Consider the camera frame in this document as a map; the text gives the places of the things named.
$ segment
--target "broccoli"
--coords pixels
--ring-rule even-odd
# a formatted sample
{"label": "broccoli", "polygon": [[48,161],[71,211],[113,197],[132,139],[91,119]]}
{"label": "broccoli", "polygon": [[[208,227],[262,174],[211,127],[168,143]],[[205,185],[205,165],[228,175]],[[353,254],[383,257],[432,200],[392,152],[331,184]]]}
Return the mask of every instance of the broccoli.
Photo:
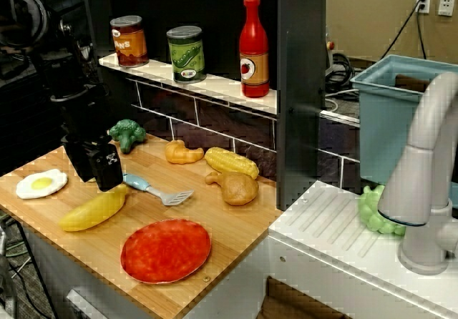
{"label": "broccoli", "polygon": [[109,130],[113,140],[120,142],[121,152],[129,153],[134,142],[142,142],[146,138],[146,131],[135,121],[124,119]]}
{"label": "broccoli", "polygon": [[385,186],[383,185],[377,185],[374,190],[371,190],[368,185],[364,187],[364,193],[360,196],[358,203],[359,217],[371,231],[379,231],[384,234],[394,232],[397,235],[404,235],[406,232],[405,226],[385,219],[377,210],[384,188]]}

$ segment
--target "toy fried egg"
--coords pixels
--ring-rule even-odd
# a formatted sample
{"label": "toy fried egg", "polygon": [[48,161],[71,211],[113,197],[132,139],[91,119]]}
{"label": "toy fried egg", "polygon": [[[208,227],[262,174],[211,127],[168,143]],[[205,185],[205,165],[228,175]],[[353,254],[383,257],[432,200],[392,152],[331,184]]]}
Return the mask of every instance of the toy fried egg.
{"label": "toy fried egg", "polygon": [[37,199],[60,190],[67,183],[67,174],[58,169],[32,174],[17,184],[16,194],[21,199]]}

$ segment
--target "wooden countertop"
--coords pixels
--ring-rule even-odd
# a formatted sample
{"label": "wooden countertop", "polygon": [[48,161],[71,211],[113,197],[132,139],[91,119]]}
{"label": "wooden countertop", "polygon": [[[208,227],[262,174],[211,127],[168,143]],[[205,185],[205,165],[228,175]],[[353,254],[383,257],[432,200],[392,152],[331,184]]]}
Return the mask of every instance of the wooden countertop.
{"label": "wooden countertop", "polygon": [[[260,189],[254,201],[230,206],[223,201],[217,184],[205,184],[205,176],[213,169],[204,159],[195,164],[170,164],[164,157],[165,144],[165,140],[148,136],[146,143],[130,154],[120,154],[122,169],[166,192],[194,189],[181,205],[166,207],[153,195],[132,189],[124,207],[107,221],[85,231],[64,232],[57,224],[59,219],[100,191],[95,183],[78,178],[60,147],[0,177],[0,207],[148,313],[163,319],[182,318],[267,235],[281,211],[276,209],[275,182],[258,177]],[[17,197],[20,180],[50,169],[68,174],[64,188],[41,199]],[[125,240],[145,225],[171,218],[198,222],[209,232],[209,258],[199,270],[176,283],[148,285],[132,279],[120,265]]]}

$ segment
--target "toy food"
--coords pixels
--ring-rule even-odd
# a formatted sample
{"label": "toy food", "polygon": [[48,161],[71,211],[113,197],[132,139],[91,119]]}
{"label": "toy food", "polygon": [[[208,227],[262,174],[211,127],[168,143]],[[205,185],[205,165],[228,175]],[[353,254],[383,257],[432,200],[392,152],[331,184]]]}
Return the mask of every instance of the toy food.
{"label": "toy food", "polygon": [[67,183],[67,175],[58,169],[32,174],[16,186],[16,194],[21,199],[37,199],[60,190]]}
{"label": "toy food", "polygon": [[209,185],[217,182],[223,191],[223,200],[232,206],[241,206],[249,203],[256,197],[259,190],[258,183],[242,172],[211,172],[205,182]]}
{"label": "toy food", "polygon": [[250,175],[254,180],[259,175],[256,163],[220,147],[212,147],[205,153],[207,163],[219,172],[234,171]]}
{"label": "toy food", "polygon": [[380,233],[395,233],[404,235],[406,232],[405,226],[395,224],[394,222],[382,217],[378,210],[381,193],[385,186],[378,185],[374,190],[369,186],[364,187],[364,193],[360,196],[358,202],[359,217],[371,231],[379,231]]}
{"label": "toy food", "polygon": [[92,200],[68,212],[60,221],[64,231],[81,231],[95,226],[113,216],[124,204],[127,185],[97,195]]}
{"label": "toy food", "polygon": [[165,159],[170,163],[194,163],[202,158],[203,149],[188,149],[182,140],[173,140],[165,145]]}
{"label": "toy food", "polygon": [[134,142],[142,142],[146,138],[146,131],[133,120],[124,119],[110,128],[109,135],[113,140],[120,142],[121,152],[129,153]]}
{"label": "toy food", "polygon": [[211,239],[196,222],[171,219],[140,228],[127,238],[121,266],[144,283],[171,283],[195,272],[208,258]]}

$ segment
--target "bottle label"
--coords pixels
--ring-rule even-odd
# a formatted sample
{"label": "bottle label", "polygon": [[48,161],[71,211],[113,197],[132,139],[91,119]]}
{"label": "bottle label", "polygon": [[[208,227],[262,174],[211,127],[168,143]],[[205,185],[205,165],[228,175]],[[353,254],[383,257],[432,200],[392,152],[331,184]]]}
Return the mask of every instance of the bottle label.
{"label": "bottle label", "polygon": [[116,52],[124,54],[126,57],[140,57],[147,53],[143,29],[124,34],[113,29],[112,36]]}
{"label": "bottle label", "polygon": [[240,73],[242,83],[259,85],[269,82],[269,53],[247,55],[240,53]]}

